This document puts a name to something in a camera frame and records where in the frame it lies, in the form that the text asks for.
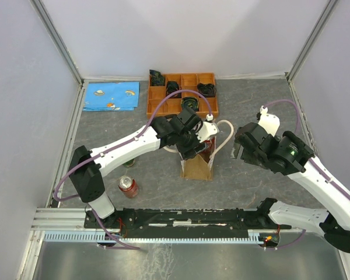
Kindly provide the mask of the canvas tote bag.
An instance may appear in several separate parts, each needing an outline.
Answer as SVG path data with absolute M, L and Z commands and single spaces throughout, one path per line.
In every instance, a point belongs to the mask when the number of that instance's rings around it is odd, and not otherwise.
M 231 140 L 235 130 L 232 123 L 228 120 L 220 120 L 216 123 L 218 129 L 220 125 L 228 125 L 230 128 L 229 135 L 225 140 L 218 145 L 216 143 L 216 135 L 212 138 L 215 138 L 215 150 L 212 154 L 204 154 L 201 152 L 193 159 L 180 160 L 181 163 L 181 172 L 180 177 L 185 179 L 192 180 L 213 180 L 213 170 L 214 170 L 214 159 L 216 154 Z

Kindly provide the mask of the green glass bottle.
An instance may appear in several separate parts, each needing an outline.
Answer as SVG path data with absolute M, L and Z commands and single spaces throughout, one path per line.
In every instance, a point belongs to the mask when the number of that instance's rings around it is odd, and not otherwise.
M 125 163 L 124 163 L 124 166 L 126 166 L 126 167 L 131 167 L 131 166 L 134 165 L 134 163 L 135 163 L 135 159 L 131 159 L 131 160 L 125 162 Z

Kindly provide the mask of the red cola can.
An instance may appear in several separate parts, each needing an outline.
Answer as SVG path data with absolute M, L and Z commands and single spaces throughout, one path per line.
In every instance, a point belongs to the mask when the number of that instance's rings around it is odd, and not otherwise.
M 206 148 L 203 151 L 204 154 L 212 154 L 215 150 L 215 138 L 205 141 Z
M 127 198 L 134 198 L 138 194 L 138 185 L 131 176 L 120 177 L 118 187 Z

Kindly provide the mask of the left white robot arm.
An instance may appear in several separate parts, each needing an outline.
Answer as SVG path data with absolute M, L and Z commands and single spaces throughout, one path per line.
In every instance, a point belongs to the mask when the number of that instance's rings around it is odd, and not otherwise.
M 206 141 L 218 132 L 211 118 L 202 120 L 191 108 L 168 119 L 155 117 L 138 131 L 106 146 L 74 151 L 69 178 L 80 199 L 89 204 L 104 227 L 117 222 L 116 209 L 106 193 L 103 177 L 118 166 L 165 146 L 176 146 L 183 160 L 192 159 L 207 148 Z

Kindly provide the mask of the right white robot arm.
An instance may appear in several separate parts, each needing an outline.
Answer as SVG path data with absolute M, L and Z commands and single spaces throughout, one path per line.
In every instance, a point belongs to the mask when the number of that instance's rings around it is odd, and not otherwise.
M 234 142 L 244 162 L 291 179 L 324 207 L 296 207 L 271 199 L 269 208 L 256 213 L 258 225 L 270 228 L 276 223 L 317 233 L 336 249 L 350 253 L 350 191 L 332 176 L 310 146 L 290 131 L 273 136 L 254 122 L 240 127 Z

